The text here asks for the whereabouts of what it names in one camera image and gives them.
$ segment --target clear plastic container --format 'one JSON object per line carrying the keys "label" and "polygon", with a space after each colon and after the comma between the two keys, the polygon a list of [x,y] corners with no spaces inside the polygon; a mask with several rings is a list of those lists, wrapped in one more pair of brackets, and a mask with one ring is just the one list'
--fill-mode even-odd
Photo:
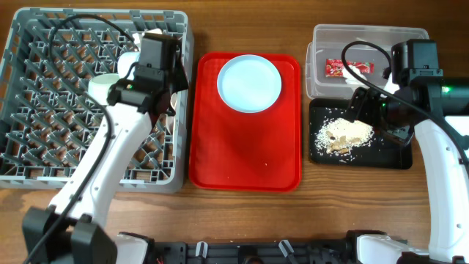
{"label": "clear plastic container", "polygon": [[[394,26],[315,26],[313,42],[309,43],[306,54],[306,93],[311,99],[350,99],[357,86],[347,84],[345,78],[326,77],[326,59],[340,59],[345,45],[357,40],[374,43],[391,52],[393,45],[409,39],[428,39],[428,33],[425,29]],[[355,45],[347,51],[346,58],[352,62],[374,63],[374,72],[364,75],[368,81],[384,87],[386,80],[382,74],[388,61],[379,51],[364,45]]]}

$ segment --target plate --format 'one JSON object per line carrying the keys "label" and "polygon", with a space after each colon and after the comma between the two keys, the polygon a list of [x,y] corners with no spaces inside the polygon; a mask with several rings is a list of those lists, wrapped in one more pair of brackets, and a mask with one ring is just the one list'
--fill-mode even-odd
{"label": "plate", "polygon": [[242,55],[229,60],[217,79],[218,94],[230,108],[257,113],[271,107],[281,91],[277,68],[265,58]]}

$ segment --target black tray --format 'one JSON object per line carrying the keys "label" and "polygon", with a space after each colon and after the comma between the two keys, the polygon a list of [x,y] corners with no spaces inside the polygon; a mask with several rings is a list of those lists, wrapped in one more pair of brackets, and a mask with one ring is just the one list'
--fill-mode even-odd
{"label": "black tray", "polygon": [[327,118],[343,117],[341,112],[345,112],[348,106],[348,100],[322,99],[317,98],[309,104],[309,158],[318,164],[337,164],[352,166],[373,166],[391,169],[409,169],[412,166],[412,147],[411,144],[403,147],[399,144],[386,140],[381,135],[373,135],[370,147],[354,147],[352,156],[355,159],[350,160],[350,156],[329,155],[325,150],[317,150],[315,133],[319,132]]}

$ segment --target cable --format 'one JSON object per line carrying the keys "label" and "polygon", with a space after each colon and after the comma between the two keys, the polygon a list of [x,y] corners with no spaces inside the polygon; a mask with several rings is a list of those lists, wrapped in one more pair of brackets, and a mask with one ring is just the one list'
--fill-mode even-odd
{"label": "cable", "polygon": [[[51,64],[52,67],[54,67],[55,71],[57,72],[58,74],[58,78],[61,78],[63,81],[67,81],[67,79],[65,78],[65,76],[60,72],[60,70],[56,67],[55,63],[53,62],[53,58],[52,58],[52,41],[55,37],[55,34],[57,33],[57,31],[62,27],[64,26],[66,23],[68,23],[69,21],[73,20],[73,19],[76,19],[76,18],[94,18],[94,19],[97,19],[99,21],[102,21],[104,23],[107,23],[109,26],[112,26],[114,27],[115,29],[117,29],[117,31],[119,31],[121,34],[123,34],[124,36],[126,36],[126,38],[128,38],[130,41],[132,41],[133,43],[133,38],[131,36],[129,36],[127,33],[125,33],[122,29],[120,29],[118,26],[116,26],[115,24],[113,24],[112,22],[110,21],[107,21],[106,19],[104,18],[101,18],[97,15],[87,15],[87,14],[82,14],[82,15],[73,15],[73,16],[70,16],[66,19],[64,19],[63,21],[61,21],[59,23],[59,25],[57,25],[56,28],[54,28],[52,30],[52,32],[49,34],[49,40],[48,40],[48,44],[49,44],[49,47],[48,47],[48,60]],[[88,174],[86,174],[86,177],[84,178],[83,182],[80,184],[80,186],[77,188],[77,191],[74,193],[74,195],[72,196],[72,198],[70,199],[68,205],[65,207],[65,209],[62,211],[62,213],[60,214],[60,216],[57,218],[57,220],[51,225],[51,227],[49,227],[49,229],[45,232],[45,234],[41,237],[41,239],[39,239],[39,241],[37,242],[37,244],[34,246],[34,248],[31,250],[31,252],[29,253],[28,257],[24,260],[23,264],[27,264],[27,263],[30,263],[34,256],[37,254],[37,252],[39,251],[39,249],[43,246],[43,244],[45,244],[45,242],[47,242],[47,240],[50,238],[50,236],[52,235],[52,233],[54,233],[54,231],[57,229],[57,227],[62,223],[62,221],[64,221],[65,217],[67,217],[67,214],[70,212],[70,210],[72,209],[72,207],[75,205],[75,203],[77,203],[78,199],[80,198],[81,196],[81,193],[83,192],[83,190],[86,188],[86,185],[88,184],[89,180],[91,179],[91,177],[93,176],[93,174],[95,173],[95,170],[97,168],[97,166],[100,164],[101,160],[103,159],[103,156],[104,154],[106,153],[106,150],[108,149],[108,146],[109,146],[109,142],[111,141],[111,137],[112,137],[112,121],[111,121],[111,116],[109,115],[109,113],[106,111],[106,108],[104,106],[101,106],[93,97],[89,96],[86,92],[82,92],[82,91],[79,91],[77,89],[73,90],[75,94],[77,95],[84,95],[87,99],[90,99],[98,108],[99,110],[101,110],[103,113],[104,113],[104,117],[106,119],[106,122],[108,123],[108,130],[107,130],[107,134],[106,134],[106,138],[104,140],[104,144],[103,144],[103,147],[101,148],[99,154],[97,155],[97,158],[95,160],[95,162],[93,163],[93,165],[91,166],[91,168],[89,169],[88,171]]]}
{"label": "cable", "polygon": [[430,119],[431,121],[433,121],[437,126],[439,126],[450,138],[450,140],[452,140],[454,146],[456,146],[457,148],[457,151],[459,152],[459,154],[461,155],[461,159],[462,159],[462,164],[464,165],[465,169],[466,169],[466,172],[468,174],[468,177],[469,177],[469,159],[468,157],[466,156],[465,154],[465,151],[464,151],[464,148],[461,146],[461,144],[457,141],[457,139],[453,136],[453,133],[449,132],[450,130],[454,130],[450,125],[448,125],[448,123],[446,121],[442,121],[440,119],[438,119],[437,117],[433,116],[432,114],[430,114],[429,112],[421,109],[420,107],[414,105],[413,103],[410,103],[410,102],[407,102],[406,100],[402,100],[401,98],[398,98],[397,96],[391,94],[390,92],[387,92],[385,91],[384,89],[381,89],[379,87],[377,87],[376,85],[372,84],[371,82],[361,78],[357,73],[355,73],[352,69],[350,69],[349,65],[347,64],[347,60],[345,59],[345,53],[347,52],[347,50],[354,46],[354,45],[367,45],[367,46],[370,46],[372,48],[376,48],[379,52],[381,52],[385,57],[386,59],[388,60],[388,63],[389,63],[389,67],[391,67],[391,57],[389,56],[389,54],[383,50],[380,46],[378,45],[375,45],[373,43],[368,43],[366,41],[354,41],[352,43],[349,43],[348,45],[346,45],[344,47],[344,49],[342,50],[342,55],[341,55],[341,60],[342,60],[342,64],[344,65],[344,68],[353,76],[355,77],[357,80],[361,81],[363,84],[365,84],[366,86],[368,86],[369,88],[371,89],[374,89],[386,96],[388,96],[389,98],[392,98],[396,101],[398,101],[399,103],[405,105],[405,106],[408,106],[410,108],[412,108],[413,110],[417,111],[419,114],[422,114],[424,115],[426,118]]}

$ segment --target plastic crate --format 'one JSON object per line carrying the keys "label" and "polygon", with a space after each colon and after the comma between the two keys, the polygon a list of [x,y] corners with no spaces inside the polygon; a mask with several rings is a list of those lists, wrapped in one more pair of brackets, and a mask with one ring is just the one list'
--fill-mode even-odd
{"label": "plastic crate", "polygon": [[[396,26],[316,25],[313,42],[309,43],[306,54],[306,94],[311,99],[352,97],[353,88],[357,85],[347,84],[342,77],[325,76],[325,60],[341,59],[342,49],[348,43],[368,41],[390,53],[393,45],[409,39],[428,39],[428,34],[425,29]],[[352,62],[373,62],[374,73],[365,74],[365,77],[379,87],[386,85],[382,75],[388,61],[379,51],[364,45],[354,45],[347,51],[346,58]]]}
{"label": "plastic crate", "polygon": [[[48,67],[48,33],[76,14],[106,18],[128,34],[160,28],[182,41],[191,80],[193,33],[180,11],[23,8],[15,13],[0,64],[0,186],[61,188],[91,144],[103,114],[70,92]],[[53,57],[71,84],[86,89],[91,77],[117,71],[131,49],[118,31],[101,21],[77,19],[56,34]],[[118,191],[173,193],[184,180],[187,91],[177,94],[174,136],[158,120],[122,176]]]}

